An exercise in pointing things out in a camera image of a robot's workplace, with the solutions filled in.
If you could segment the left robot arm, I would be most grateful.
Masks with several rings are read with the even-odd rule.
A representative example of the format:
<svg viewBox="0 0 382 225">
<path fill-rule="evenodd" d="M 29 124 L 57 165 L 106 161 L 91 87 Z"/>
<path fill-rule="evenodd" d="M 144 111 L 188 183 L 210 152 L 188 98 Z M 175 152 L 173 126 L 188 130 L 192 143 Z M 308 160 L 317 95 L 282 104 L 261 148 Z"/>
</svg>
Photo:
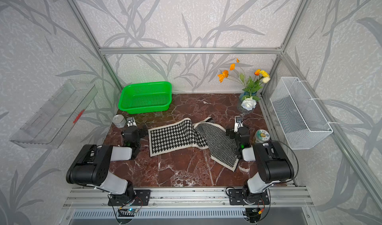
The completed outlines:
<svg viewBox="0 0 382 225">
<path fill-rule="evenodd" d="M 84 145 L 69 167 L 66 181 L 107 192 L 109 206 L 147 206 L 151 191 L 135 190 L 131 181 L 114 175 L 109 167 L 111 162 L 135 159 L 140 151 L 140 140 L 148 135 L 148 129 L 132 125 L 121 134 L 122 146 Z"/>
</svg>

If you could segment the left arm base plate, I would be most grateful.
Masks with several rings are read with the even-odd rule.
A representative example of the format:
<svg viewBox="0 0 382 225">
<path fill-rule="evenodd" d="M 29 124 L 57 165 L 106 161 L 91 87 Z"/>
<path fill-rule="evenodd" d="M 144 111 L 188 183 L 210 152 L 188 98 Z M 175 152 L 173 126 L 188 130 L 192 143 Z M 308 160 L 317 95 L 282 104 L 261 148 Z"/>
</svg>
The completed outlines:
<svg viewBox="0 0 382 225">
<path fill-rule="evenodd" d="M 148 206 L 151 190 L 134 190 L 131 195 L 109 195 L 108 206 Z"/>
</svg>

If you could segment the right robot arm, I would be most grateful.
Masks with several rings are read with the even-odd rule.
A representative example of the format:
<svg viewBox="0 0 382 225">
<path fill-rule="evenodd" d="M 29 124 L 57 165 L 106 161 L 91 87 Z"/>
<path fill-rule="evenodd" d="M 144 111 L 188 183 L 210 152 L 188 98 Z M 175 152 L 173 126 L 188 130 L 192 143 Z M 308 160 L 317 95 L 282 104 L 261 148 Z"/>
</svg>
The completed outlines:
<svg viewBox="0 0 382 225">
<path fill-rule="evenodd" d="M 244 161 L 255 161 L 258 172 L 248 179 L 242 189 L 228 189 L 230 205 L 269 205 L 267 190 L 277 183 L 294 178 L 294 168 L 279 141 L 250 145 L 249 128 L 226 129 L 226 135 L 235 142 L 235 155 Z"/>
</svg>

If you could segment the black white knitted scarf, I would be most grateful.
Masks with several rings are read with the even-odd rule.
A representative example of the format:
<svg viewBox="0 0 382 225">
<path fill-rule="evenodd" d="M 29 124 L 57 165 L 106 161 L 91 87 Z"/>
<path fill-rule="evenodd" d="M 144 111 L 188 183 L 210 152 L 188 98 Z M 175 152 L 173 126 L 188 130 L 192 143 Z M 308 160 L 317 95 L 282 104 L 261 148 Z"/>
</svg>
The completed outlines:
<svg viewBox="0 0 382 225">
<path fill-rule="evenodd" d="M 212 160 L 235 171 L 239 159 L 236 155 L 236 142 L 226 130 L 210 117 L 198 123 L 184 118 L 176 123 L 148 130 L 150 156 L 197 147 L 208 149 Z"/>
</svg>

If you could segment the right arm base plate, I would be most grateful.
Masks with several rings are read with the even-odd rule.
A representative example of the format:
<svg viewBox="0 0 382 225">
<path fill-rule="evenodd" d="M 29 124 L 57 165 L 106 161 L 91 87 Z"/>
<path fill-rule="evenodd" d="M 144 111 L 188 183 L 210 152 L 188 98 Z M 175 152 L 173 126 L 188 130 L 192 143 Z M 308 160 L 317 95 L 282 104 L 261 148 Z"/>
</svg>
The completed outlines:
<svg viewBox="0 0 382 225">
<path fill-rule="evenodd" d="M 269 195 L 267 192 L 253 194 L 244 189 L 235 189 L 228 187 L 225 193 L 229 198 L 230 205 L 257 205 L 265 206 L 270 204 Z"/>
</svg>

